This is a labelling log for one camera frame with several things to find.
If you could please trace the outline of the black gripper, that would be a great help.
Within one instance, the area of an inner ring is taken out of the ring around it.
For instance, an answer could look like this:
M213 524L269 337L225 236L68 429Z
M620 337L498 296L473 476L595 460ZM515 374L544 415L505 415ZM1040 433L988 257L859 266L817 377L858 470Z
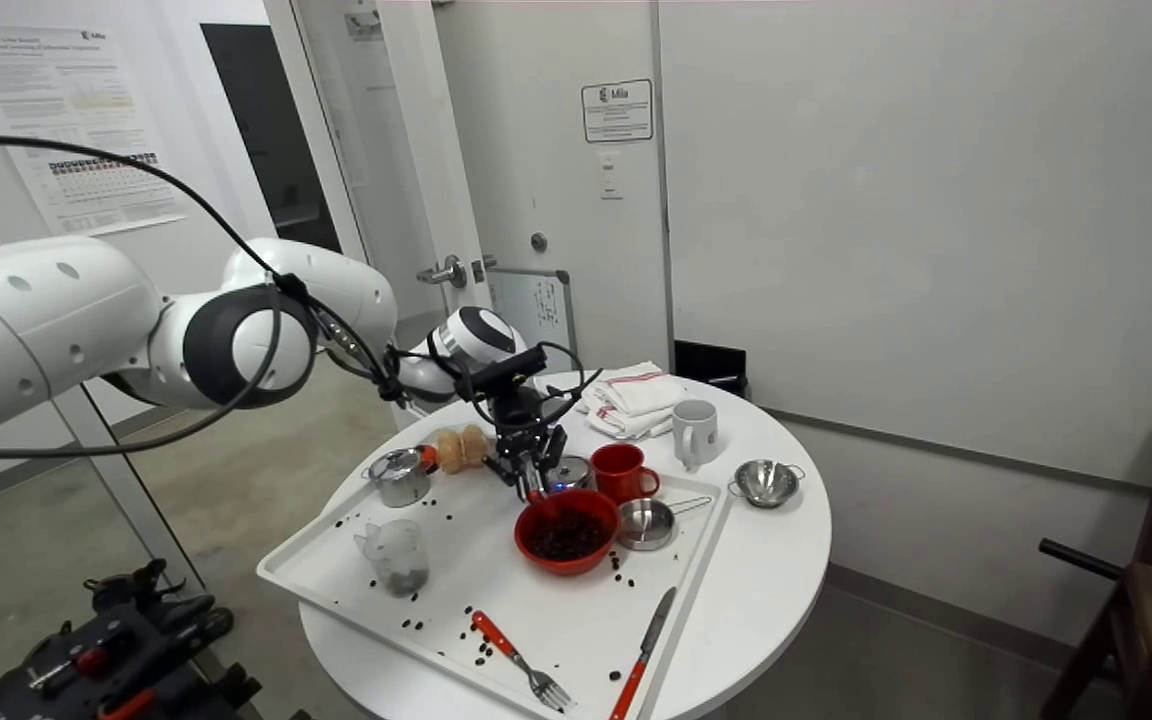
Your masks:
M514 362L489 364L457 381L457 391L467 405L484 405L489 424L498 429L498 457L514 463L515 496L523 504L565 490L565 429L562 415L567 405L557 391L539 391L537 377L544 374L544 354L528 349Z

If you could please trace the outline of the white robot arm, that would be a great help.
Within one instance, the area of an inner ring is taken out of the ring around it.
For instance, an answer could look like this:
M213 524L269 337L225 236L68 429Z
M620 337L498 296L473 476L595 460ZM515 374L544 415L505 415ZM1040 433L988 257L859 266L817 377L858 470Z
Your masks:
M475 304L413 349L397 343L397 324L375 270L298 242L254 242L198 291L164 291L107 242L3 243L0 424L90 381L155 407L269 407L330 355L391 405L473 405L494 429L489 470L523 499L539 496L577 405L537 390L547 349Z

